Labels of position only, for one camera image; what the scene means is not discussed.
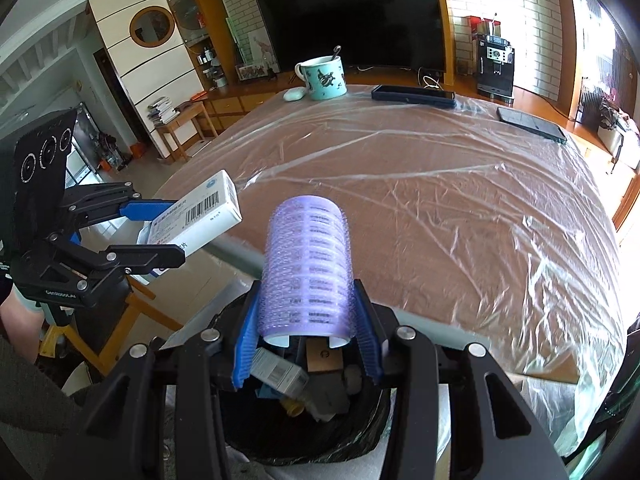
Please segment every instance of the cable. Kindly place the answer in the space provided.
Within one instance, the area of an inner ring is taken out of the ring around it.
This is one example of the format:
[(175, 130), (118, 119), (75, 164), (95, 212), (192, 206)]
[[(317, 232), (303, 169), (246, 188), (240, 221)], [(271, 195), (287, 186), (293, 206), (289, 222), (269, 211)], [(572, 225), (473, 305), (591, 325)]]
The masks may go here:
[[(523, 86), (518, 86), (518, 85), (513, 85), (516, 88), (520, 88), (522, 90), (526, 90), (527, 92), (531, 92), (531, 90), (529, 90), (528, 88), (524, 88)], [(579, 121), (577, 118), (572, 119), (571, 117), (569, 117), (567, 114), (562, 113), (560, 110), (558, 110), (558, 108), (556, 107), (556, 105), (553, 103), (553, 101), (543, 95), (540, 94), (536, 94), (538, 97), (543, 98), (556, 112), (558, 112), (560, 115), (562, 115), (562, 117), (564, 117), (567, 121), (571, 121), (572, 123), (576, 123), (576, 124), (582, 124), (582, 121)]]
[[(431, 79), (431, 80), (435, 83), (435, 85), (430, 85), (429, 83), (427, 83), (427, 79)], [(436, 80), (435, 80), (433, 77), (431, 77), (431, 76), (423, 75), (423, 76), (422, 76), (422, 82), (424, 83), (424, 85), (425, 85), (427, 88), (437, 88), (437, 89), (439, 89), (439, 90), (444, 90), (444, 88), (442, 87), (442, 85), (440, 84), (440, 82), (439, 82), (439, 81), (436, 81)]]
[[(423, 75), (422, 78), (420, 78), (420, 70), (422, 70), (423, 67), (420, 67), (418, 69), (418, 85), (421, 86), (422, 88), (437, 88), (438, 90), (444, 90), (444, 88), (442, 88), (442, 85), (440, 84), (440, 81), (436, 81), (433, 77), (429, 76), (429, 75)], [(435, 83), (435, 85), (429, 84), (427, 83), (427, 79), (430, 79), (431, 81), (433, 81)]]

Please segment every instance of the phone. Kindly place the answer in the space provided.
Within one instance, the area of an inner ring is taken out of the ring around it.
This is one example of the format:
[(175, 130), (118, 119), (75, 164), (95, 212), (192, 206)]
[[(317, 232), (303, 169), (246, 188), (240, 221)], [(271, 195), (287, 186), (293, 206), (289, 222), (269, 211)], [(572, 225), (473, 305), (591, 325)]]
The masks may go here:
[(395, 101), (438, 108), (455, 108), (456, 95), (446, 90), (417, 86), (378, 85), (371, 91), (375, 101)]
[(566, 137), (562, 132), (562, 128), (550, 121), (502, 106), (498, 106), (498, 117), (503, 123), (517, 126), (518, 128), (527, 130), (540, 137), (545, 137), (545, 139), (550, 139), (558, 144), (566, 144)]

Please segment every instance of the small box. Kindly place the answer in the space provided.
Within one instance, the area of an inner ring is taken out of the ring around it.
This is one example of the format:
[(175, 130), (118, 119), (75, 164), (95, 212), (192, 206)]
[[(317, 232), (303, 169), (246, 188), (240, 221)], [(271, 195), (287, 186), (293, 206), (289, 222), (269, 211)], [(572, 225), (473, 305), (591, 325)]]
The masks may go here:
[[(145, 243), (175, 244), (190, 256), (241, 221), (236, 186), (221, 170), (153, 220)], [(155, 273), (166, 270), (155, 269)]]
[(265, 348), (255, 351), (251, 375), (291, 399), (298, 398), (309, 380), (309, 376), (297, 364)]
[(306, 339), (306, 370), (309, 372), (332, 372), (342, 370), (342, 348), (329, 348), (327, 338)]

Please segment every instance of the black tv screen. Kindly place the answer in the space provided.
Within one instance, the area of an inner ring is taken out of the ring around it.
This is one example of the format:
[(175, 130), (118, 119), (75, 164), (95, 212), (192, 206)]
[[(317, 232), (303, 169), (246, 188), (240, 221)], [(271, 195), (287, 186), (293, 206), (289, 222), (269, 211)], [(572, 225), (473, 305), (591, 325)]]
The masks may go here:
[(343, 65), (444, 72), (438, 0), (257, 0), (280, 69), (328, 56)]

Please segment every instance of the spoon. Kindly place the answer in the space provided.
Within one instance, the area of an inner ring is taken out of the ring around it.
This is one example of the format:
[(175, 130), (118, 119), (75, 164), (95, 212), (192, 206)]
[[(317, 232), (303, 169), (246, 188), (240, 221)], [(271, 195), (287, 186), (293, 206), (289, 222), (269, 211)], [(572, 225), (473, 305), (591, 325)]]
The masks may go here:
[(331, 61), (333, 61), (336, 57), (338, 57), (338, 54), (340, 54), (340, 50), (341, 50), (341, 46), (340, 45), (336, 45), (336, 47), (334, 48), (334, 55), (331, 58)]

